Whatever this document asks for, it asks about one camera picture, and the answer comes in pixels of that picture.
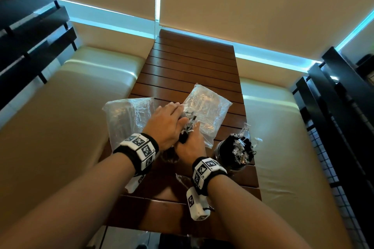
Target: white upholstery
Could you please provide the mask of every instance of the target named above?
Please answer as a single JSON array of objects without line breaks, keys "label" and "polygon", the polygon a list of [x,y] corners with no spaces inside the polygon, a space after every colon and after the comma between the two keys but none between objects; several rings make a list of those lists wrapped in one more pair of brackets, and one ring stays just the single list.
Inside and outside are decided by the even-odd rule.
[{"label": "white upholstery", "polygon": [[97,163],[102,107],[128,96],[144,62],[80,48],[0,130],[0,232]]},{"label": "white upholstery", "polygon": [[241,78],[262,200],[318,249],[351,248],[295,100],[288,90]]}]

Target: table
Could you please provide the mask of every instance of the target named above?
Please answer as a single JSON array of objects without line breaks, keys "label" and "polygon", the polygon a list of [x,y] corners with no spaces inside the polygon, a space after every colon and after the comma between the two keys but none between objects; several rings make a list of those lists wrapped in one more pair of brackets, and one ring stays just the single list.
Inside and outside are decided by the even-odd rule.
[{"label": "table", "polygon": [[[243,95],[233,46],[202,41],[161,30],[143,66],[129,98],[155,97],[155,106],[170,101],[182,103],[199,83],[230,100],[221,128],[207,155],[231,133],[238,133],[246,122]],[[105,146],[101,159],[111,153]],[[176,180],[175,173],[192,176],[191,167],[157,159],[152,170],[133,194],[119,197],[106,224],[162,233],[227,240],[216,213],[205,221],[193,221],[187,206],[186,188]],[[258,199],[261,194],[254,161],[231,177]]]}]

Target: leather seat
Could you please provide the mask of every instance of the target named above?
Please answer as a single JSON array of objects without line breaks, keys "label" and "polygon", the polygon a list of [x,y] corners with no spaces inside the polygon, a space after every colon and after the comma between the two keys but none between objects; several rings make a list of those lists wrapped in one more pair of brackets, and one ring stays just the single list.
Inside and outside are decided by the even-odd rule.
[{"label": "leather seat", "polygon": [[292,93],[241,78],[262,201],[319,249],[352,244]]},{"label": "leather seat", "polygon": [[95,165],[145,60],[82,47],[0,130],[0,231]]}]

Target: wrist-mounted device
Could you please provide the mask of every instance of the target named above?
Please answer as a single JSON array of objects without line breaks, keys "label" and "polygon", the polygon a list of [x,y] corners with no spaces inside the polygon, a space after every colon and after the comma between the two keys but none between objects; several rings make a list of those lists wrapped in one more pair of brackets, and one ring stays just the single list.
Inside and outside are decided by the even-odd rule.
[{"label": "wrist-mounted device", "polygon": [[152,162],[159,151],[156,140],[145,133],[134,133],[120,143],[113,151],[123,153],[131,160],[135,168],[135,175],[126,185],[129,193],[133,193],[145,175],[151,170]]},{"label": "wrist-mounted device", "polygon": [[208,196],[208,183],[217,175],[227,175],[224,169],[216,160],[210,157],[199,157],[192,164],[192,183],[199,195]]}]

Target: black frame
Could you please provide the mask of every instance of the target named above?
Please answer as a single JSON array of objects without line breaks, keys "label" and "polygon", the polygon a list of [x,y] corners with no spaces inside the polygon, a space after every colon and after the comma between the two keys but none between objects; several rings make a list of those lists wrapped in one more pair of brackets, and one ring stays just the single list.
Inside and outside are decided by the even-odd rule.
[{"label": "black frame", "polygon": [[365,78],[370,66],[366,64],[365,72],[359,73],[333,47],[322,58],[322,64],[313,65],[309,76],[296,83],[293,94],[300,93],[305,104],[302,117],[313,121],[311,127],[317,130],[339,178],[330,186],[343,187],[368,245],[374,247],[374,134],[352,107],[356,103],[374,125],[374,87]]},{"label": "black frame", "polygon": [[[47,11],[31,15],[51,3],[54,6]],[[30,19],[12,29],[14,23],[25,17]],[[65,7],[57,0],[0,0],[0,30],[6,32],[0,37],[0,110],[35,77],[46,84],[41,72],[69,45],[77,50],[77,36],[68,21]],[[65,28],[63,34],[51,42],[46,40],[61,27]]]}]

